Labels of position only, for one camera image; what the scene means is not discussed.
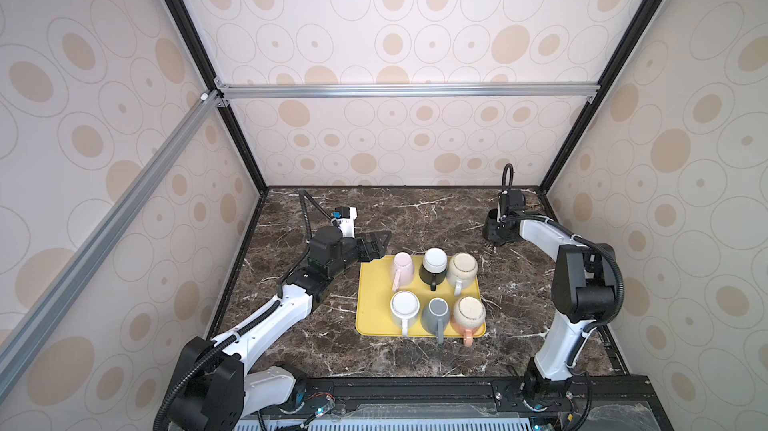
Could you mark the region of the pink mug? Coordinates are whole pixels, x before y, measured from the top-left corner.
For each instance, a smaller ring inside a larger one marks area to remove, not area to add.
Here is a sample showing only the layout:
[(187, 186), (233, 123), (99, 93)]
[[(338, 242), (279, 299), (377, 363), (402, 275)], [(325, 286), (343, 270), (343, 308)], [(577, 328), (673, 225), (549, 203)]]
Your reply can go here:
[(390, 268), (392, 291), (397, 292), (409, 286), (414, 279), (414, 272), (412, 256), (406, 252), (397, 253)]

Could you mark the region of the white mug red inside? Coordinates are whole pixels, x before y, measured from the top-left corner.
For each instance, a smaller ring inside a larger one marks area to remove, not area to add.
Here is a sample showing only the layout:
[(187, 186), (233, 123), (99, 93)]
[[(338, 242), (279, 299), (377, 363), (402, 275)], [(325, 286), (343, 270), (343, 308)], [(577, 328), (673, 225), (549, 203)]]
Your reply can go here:
[(410, 328), (419, 320), (421, 311), (419, 298), (411, 291), (397, 291), (390, 300), (389, 309), (397, 334), (408, 336)]

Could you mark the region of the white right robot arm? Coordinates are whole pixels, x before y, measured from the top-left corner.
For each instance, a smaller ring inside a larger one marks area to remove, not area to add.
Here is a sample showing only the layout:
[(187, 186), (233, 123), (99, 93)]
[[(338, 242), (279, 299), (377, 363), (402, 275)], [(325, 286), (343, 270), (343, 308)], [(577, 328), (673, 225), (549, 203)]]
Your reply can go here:
[(525, 212), (525, 196), (504, 187), (488, 212), (483, 237), (502, 246), (525, 240), (555, 261), (551, 300), (555, 315), (543, 346), (529, 361), (521, 394), (534, 400), (567, 391), (575, 363), (592, 332), (616, 317), (624, 282), (615, 253), (543, 215)]

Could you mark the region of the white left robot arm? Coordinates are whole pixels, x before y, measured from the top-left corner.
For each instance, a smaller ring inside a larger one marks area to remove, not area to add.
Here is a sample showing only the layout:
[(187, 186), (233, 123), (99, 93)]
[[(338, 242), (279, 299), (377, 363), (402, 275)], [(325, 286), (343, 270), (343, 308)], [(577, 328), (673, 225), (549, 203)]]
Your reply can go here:
[(253, 365), (319, 306), (338, 275), (383, 258), (391, 237), (390, 231), (347, 237), (336, 226), (318, 229), (265, 305), (212, 339), (194, 337), (184, 345), (153, 429), (232, 430), (242, 417), (288, 401), (296, 376), (277, 366), (254, 373)]

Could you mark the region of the black-green mug white base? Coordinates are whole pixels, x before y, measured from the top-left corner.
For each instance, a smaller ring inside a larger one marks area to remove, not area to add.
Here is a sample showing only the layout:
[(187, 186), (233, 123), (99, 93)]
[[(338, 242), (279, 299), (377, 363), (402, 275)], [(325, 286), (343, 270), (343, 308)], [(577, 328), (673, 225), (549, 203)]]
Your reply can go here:
[(447, 263), (447, 254), (440, 248), (430, 248), (424, 253), (418, 275), (432, 292), (445, 280)]

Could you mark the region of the speckled beige mug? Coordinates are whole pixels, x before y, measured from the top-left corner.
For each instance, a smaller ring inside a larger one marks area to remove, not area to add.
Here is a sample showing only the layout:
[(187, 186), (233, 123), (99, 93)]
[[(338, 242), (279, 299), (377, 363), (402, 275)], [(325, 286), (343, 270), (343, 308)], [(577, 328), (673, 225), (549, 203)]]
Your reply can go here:
[(469, 253), (453, 255), (446, 268), (446, 281), (453, 289), (453, 294), (459, 296), (476, 279), (478, 274), (477, 260)]

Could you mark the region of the grey mug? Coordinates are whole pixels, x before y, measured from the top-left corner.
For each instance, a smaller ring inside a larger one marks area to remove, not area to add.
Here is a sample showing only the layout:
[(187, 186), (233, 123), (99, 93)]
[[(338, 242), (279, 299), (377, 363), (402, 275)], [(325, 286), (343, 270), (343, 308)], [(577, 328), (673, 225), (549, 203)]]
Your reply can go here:
[(431, 299), (421, 315), (421, 325), (430, 335), (436, 337), (438, 345), (442, 345), (445, 339), (445, 330), (450, 322), (450, 307), (443, 298)]

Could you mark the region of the peach mug cream base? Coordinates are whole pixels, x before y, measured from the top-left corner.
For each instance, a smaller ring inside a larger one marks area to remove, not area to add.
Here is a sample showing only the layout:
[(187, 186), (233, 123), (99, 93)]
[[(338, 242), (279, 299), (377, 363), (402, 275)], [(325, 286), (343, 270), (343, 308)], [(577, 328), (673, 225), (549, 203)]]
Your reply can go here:
[(460, 335), (466, 347), (472, 346), (474, 333), (482, 327), (485, 320), (486, 309), (479, 299), (463, 296), (454, 303), (451, 326)]

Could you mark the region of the yellow plastic tray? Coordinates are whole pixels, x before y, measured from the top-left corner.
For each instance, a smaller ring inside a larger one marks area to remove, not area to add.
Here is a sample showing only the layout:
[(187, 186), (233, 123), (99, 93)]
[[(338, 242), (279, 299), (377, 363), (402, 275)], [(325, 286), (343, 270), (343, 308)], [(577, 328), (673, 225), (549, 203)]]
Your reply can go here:
[[(359, 288), (356, 311), (356, 329), (365, 336), (401, 337), (401, 326), (392, 320), (390, 301), (395, 292), (392, 290), (393, 275), (391, 268), (394, 255), (369, 263), (363, 263), (360, 267)], [(481, 293), (478, 280), (462, 290), (458, 296), (454, 294), (454, 287), (447, 281), (437, 286), (432, 292), (430, 287), (418, 277), (418, 270), (423, 261), (422, 255), (412, 256), (415, 269), (413, 281), (401, 290), (412, 292), (420, 302), (420, 310), (425, 311), (430, 300), (434, 298), (444, 299), (450, 307), (464, 296), (471, 296), (478, 300)]]

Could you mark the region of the horizontal aluminium rail back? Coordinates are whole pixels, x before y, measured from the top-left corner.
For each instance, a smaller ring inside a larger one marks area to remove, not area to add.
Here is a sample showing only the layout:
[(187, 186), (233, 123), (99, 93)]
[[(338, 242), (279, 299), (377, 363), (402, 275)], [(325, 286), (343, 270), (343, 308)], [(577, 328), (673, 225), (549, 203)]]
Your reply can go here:
[(522, 83), (421, 83), (421, 84), (312, 84), (234, 85), (220, 92), (227, 99), (324, 99), (324, 98), (410, 98), (410, 97), (521, 97), (594, 96), (597, 82)]

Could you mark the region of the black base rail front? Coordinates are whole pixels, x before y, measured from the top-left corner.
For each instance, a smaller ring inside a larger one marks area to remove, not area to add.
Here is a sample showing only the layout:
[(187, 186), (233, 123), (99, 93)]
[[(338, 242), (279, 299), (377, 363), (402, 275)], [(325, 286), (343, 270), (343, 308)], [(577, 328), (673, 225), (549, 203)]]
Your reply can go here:
[(669, 430), (646, 377), (576, 377), (527, 394), (519, 377), (312, 378), (300, 404), (273, 405), (244, 428), (284, 430)]

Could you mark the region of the black corner frame post right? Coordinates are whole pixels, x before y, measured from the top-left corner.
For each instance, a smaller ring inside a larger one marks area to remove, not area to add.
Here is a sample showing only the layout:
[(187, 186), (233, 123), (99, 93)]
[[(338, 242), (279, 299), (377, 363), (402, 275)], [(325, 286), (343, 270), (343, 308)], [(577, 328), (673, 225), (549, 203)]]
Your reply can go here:
[(634, 13), (628, 29), (622, 35), (618, 45), (611, 55), (608, 63), (600, 75), (597, 83), (599, 88), (594, 97), (587, 100), (584, 107), (577, 115), (576, 121), (567, 134), (562, 146), (558, 150), (555, 159), (546, 172), (541, 184), (539, 194), (546, 195), (555, 184), (558, 176), (565, 167), (577, 144), (587, 131), (593, 117), (600, 105), (607, 97), (609, 91), (619, 77), (622, 69), (627, 64), (632, 52), (636, 49), (640, 39), (646, 33), (650, 23), (658, 13), (664, 0), (642, 0)]

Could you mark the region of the black corner frame post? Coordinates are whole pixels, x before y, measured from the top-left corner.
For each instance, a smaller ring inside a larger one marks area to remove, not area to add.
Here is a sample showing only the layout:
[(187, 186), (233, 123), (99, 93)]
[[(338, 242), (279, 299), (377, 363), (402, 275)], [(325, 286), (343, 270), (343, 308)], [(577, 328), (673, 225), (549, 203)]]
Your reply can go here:
[[(221, 88), (216, 82), (216, 71), (198, 32), (198, 27), (194, 24), (184, 0), (163, 1), (206, 88), (208, 90), (220, 91)], [(243, 129), (231, 105), (223, 104), (218, 107), (218, 110), (257, 191), (260, 194), (264, 194), (268, 191), (269, 186), (266, 184), (256, 163)]]
[(600, 105), (607, 97), (609, 91), (619, 77), (622, 69), (627, 64), (632, 52), (636, 49), (640, 39), (646, 33), (650, 23), (658, 13), (664, 0), (642, 0), (634, 13), (628, 29), (622, 35), (618, 45), (611, 55), (608, 63), (600, 75), (597, 83), (599, 88), (594, 97), (587, 100), (584, 107), (577, 115), (576, 121), (567, 134), (562, 146), (558, 150), (555, 159), (546, 172), (541, 184), (539, 194), (546, 195), (555, 184), (558, 176), (565, 167), (577, 144), (587, 131), (593, 117)]

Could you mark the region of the black corner frame post left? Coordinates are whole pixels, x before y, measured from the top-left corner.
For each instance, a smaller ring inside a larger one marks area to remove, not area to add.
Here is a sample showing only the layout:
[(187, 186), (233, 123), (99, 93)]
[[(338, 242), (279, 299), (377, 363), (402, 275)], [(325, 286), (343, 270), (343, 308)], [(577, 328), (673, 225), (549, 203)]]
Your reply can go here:
[[(206, 88), (208, 90), (220, 91), (221, 88), (216, 82), (216, 71), (198, 32), (198, 27), (194, 24), (184, 0), (163, 1)], [(218, 110), (257, 191), (260, 194), (264, 194), (268, 191), (269, 186), (266, 184), (256, 163), (243, 129), (231, 105), (223, 104), (218, 107)]]

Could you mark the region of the diagonal aluminium rail left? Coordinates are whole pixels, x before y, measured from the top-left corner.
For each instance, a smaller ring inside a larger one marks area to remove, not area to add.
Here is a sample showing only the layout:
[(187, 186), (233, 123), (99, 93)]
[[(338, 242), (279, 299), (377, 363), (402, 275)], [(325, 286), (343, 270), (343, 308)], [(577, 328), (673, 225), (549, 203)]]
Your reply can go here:
[(208, 115), (221, 102), (217, 89), (206, 92), (140, 170), (117, 203), (74, 253), (59, 275), (20, 322), (1, 349), (1, 398), (5, 400), (71, 309), (138, 212), (150, 199)]

